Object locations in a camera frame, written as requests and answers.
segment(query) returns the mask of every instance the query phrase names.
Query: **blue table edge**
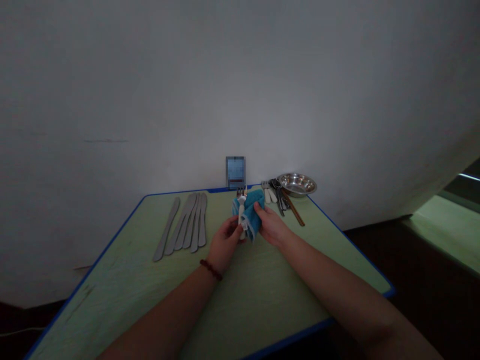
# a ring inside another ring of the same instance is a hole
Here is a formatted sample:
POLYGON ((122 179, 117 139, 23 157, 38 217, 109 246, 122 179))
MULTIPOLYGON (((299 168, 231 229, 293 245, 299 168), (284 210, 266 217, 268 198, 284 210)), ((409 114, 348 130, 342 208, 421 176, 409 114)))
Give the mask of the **blue table edge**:
MULTIPOLYGON (((253 186, 257 186, 257 185, 260 185, 260 184, 253 184, 253 185, 248 185, 247 188, 248 189, 251 189, 253 186)), ((117 236, 120 234, 120 232, 123 230, 123 228, 125 227, 125 225, 129 222, 130 218, 134 215, 135 211, 137 211, 137 209, 139 208, 139 206, 142 204, 142 202, 145 200, 145 198, 148 198, 150 196, 157 196, 157 195, 166 195, 166 194, 180 194, 180 193, 190 193, 190 192, 198 192, 198 191, 208 191, 209 193, 211 194, 215 194, 215 193, 222 193, 222 192, 227 192, 227 191, 235 191, 235 190, 230 190, 228 189, 227 187, 217 187, 217 188, 210 188, 210 189, 200 189, 200 190, 185 190, 185 191, 173 191, 173 192, 161 192, 161 193, 154 193, 154 194, 148 194, 148 195, 145 195, 141 200, 140 202, 135 206, 135 208, 133 209, 133 211, 131 212, 131 214, 126 218, 126 220, 124 221, 124 223, 122 224, 122 226, 120 227, 120 229, 118 229, 118 231, 116 232, 116 234, 113 236, 113 238, 110 240, 110 242, 108 243, 108 245, 105 247, 105 249, 103 249, 103 251, 101 252, 100 256, 95 260, 95 262, 93 263, 93 265, 90 267, 90 269, 88 270, 88 272, 85 274, 85 276, 83 277, 83 279, 78 283, 78 285, 76 286, 75 290, 73 290, 73 292, 71 293, 71 295, 69 296, 69 298, 65 301, 65 303, 63 304, 63 306, 61 307, 61 309, 56 313, 55 317, 53 318, 53 320, 48 324, 48 326, 45 328, 45 330, 43 330, 43 332, 41 333, 40 337, 37 339, 37 341, 35 342, 35 344, 33 344, 32 348, 30 349, 30 351, 25 355, 24 357, 24 360, 27 360, 30 358, 30 356, 32 356, 32 354, 34 353, 34 351, 37 349, 37 347, 39 346, 39 344, 42 342, 42 340, 44 339, 45 335, 47 335, 47 333, 50 331, 50 329, 52 328, 52 326, 54 325, 54 323, 57 321, 57 319, 60 317, 60 315, 62 314, 62 312, 65 310, 65 308, 67 307, 67 305, 70 303, 70 301, 73 299, 73 297, 77 294, 77 292, 79 291, 80 287, 82 287, 83 283, 85 282, 85 280, 89 277, 90 273, 92 272, 92 270, 95 268, 95 266, 97 266, 97 264, 99 263, 99 261, 102 259, 102 257, 104 256, 104 254, 107 252, 107 250, 109 249, 110 245, 112 245, 112 243, 115 241, 115 239, 117 238, 117 236)), ((352 240, 349 239, 349 237, 347 235, 345 235, 345 233, 340 230, 340 228, 337 226, 336 223, 333 222, 333 220, 325 213, 325 211, 322 210, 322 208, 320 208, 320 206, 317 205, 317 203, 315 201, 312 200, 312 198, 310 196, 308 196, 308 198, 310 199, 310 201, 312 203, 315 204, 315 206, 323 213, 323 215, 326 216, 326 218, 328 220, 330 220, 330 222, 335 225, 335 227, 338 229, 338 231, 340 231, 343 236, 355 247, 355 249, 357 249, 357 251, 375 268, 376 271, 378 271, 378 273, 386 280, 386 282, 390 285, 390 290, 388 290, 387 292, 384 292, 382 295, 385 297, 385 298, 389 298, 391 296, 393 296, 397 291, 395 290, 395 287, 393 286, 393 284, 390 282, 390 280, 379 270, 379 268, 373 263, 370 261, 370 259, 368 257, 365 256, 365 254, 358 248, 357 245, 355 245, 353 243, 352 240)), ((289 337, 286 337, 284 338, 283 340, 280 340, 279 342, 276 342, 270 346, 267 346, 253 354, 250 354, 246 357, 244 357, 244 359, 249 359, 249 360, 252 360, 252 359, 261 359, 263 358, 264 356, 270 354, 270 353, 273 353, 277 350, 280 350, 308 335, 311 335, 313 333, 315 333, 316 331, 320 330, 320 329, 324 329, 324 328, 327 328, 329 327, 330 325, 334 324, 335 323, 335 319, 333 319, 332 317, 329 317, 328 319, 326 320, 323 320, 321 322, 319 322, 318 324, 315 324, 311 327, 308 327, 306 328, 305 330, 302 330, 302 331, 299 331, 297 332, 296 334, 293 334, 289 337)))

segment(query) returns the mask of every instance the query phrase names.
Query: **blue towel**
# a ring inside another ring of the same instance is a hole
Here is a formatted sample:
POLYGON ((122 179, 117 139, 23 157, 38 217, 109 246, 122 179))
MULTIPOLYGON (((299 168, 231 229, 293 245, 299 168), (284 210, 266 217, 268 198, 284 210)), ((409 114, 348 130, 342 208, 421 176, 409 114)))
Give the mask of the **blue towel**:
MULTIPOLYGON (((243 215, 241 216, 241 224, 243 228, 246 229, 246 236, 251 240, 253 243, 255 240, 255 235, 259 232, 260 226, 262 226, 262 220, 260 220, 259 216, 255 212, 254 204, 258 202, 262 209, 265 209, 265 195, 264 191, 261 189, 249 192, 245 204, 245 210, 243 211, 243 215)), ((233 205, 231 207, 231 213, 233 215, 239 214, 239 201, 238 199, 233 199, 233 205)))

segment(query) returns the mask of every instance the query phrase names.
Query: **butter knife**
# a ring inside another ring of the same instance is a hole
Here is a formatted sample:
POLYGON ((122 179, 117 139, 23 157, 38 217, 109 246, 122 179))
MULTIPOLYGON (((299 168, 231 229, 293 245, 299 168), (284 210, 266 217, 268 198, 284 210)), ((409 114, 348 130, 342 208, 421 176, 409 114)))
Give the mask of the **butter knife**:
POLYGON ((164 256, 165 244, 167 243, 167 238, 169 237, 170 228, 172 227, 172 222, 174 221, 175 215, 179 210, 180 198, 176 197, 173 205, 171 206, 170 214, 168 215, 168 220, 166 221, 165 229, 161 235, 160 242, 156 247, 155 254, 153 254, 153 261, 157 262, 164 256))
POLYGON ((200 194, 197 195, 196 200, 195 200, 195 205, 193 206, 193 209, 191 210, 190 213, 190 218, 188 219, 188 226, 186 228, 186 235, 185 238, 183 239, 183 248, 188 249, 192 243, 192 232, 194 230, 194 223, 195 223, 195 213, 197 212, 197 208, 199 206, 200 202, 200 194))
POLYGON ((197 206, 195 210, 195 217, 193 218, 193 233, 191 234, 191 246, 190 246, 190 252, 194 253, 199 249, 199 228, 200 228, 200 210, 202 208, 201 202, 202 202, 202 195, 199 194, 198 196, 198 201, 197 201, 197 206))
POLYGON ((190 222, 190 217, 192 216, 192 210, 194 209, 194 206, 197 203, 197 198, 199 197, 199 195, 196 192, 194 192, 192 195, 193 196, 190 199, 190 203, 188 204, 188 211, 185 214, 185 221, 181 225, 180 232, 178 233, 178 238, 176 239, 175 250, 180 250, 184 245, 187 226, 190 222))
POLYGON ((207 194, 201 194, 200 202, 200 231, 198 232, 198 247, 205 246, 207 243, 207 234, 205 231, 205 212, 207 211, 207 194))
MULTIPOLYGON (((187 221, 189 220, 187 215, 189 214, 189 209, 191 211, 191 207, 195 204, 196 193, 190 194, 190 196, 186 199, 185 205, 183 205, 183 209, 181 211, 180 219, 178 219, 178 223, 176 224, 175 230, 173 231, 173 235, 171 236, 170 240, 168 241, 165 249, 165 255, 171 255, 174 252, 175 245, 177 244, 177 240, 179 239, 180 230, 182 225, 185 224, 185 228, 187 227, 187 221)), ((180 247, 175 250, 179 250, 182 248, 184 243, 184 238, 181 238, 180 247)))

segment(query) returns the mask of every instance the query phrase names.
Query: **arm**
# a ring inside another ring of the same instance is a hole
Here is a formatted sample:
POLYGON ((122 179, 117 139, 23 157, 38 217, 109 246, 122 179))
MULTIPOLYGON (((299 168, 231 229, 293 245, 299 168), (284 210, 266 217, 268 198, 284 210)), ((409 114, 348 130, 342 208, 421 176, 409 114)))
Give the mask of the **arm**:
POLYGON ((365 281, 295 235, 270 208, 255 204, 260 234, 277 246, 323 306, 371 359, 441 359, 422 334, 365 281))
MULTIPOLYGON (((243 228, 238 216, 225 221, 214 235, 207 261, 223 274, 243 228)), ((115 340, 99 359, 171 359, 177 357, 216 285, 199 266, 177 288, 115 340)))

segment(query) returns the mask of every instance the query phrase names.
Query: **phone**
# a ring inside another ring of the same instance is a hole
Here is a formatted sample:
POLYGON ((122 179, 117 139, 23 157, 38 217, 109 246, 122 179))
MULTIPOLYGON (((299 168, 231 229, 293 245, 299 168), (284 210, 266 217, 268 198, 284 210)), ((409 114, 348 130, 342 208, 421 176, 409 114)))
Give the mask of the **phone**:
POLYGON ((245 156, 227 156, 225 158, 225 167, 227 189, 236 190, 247 184, 245 156))

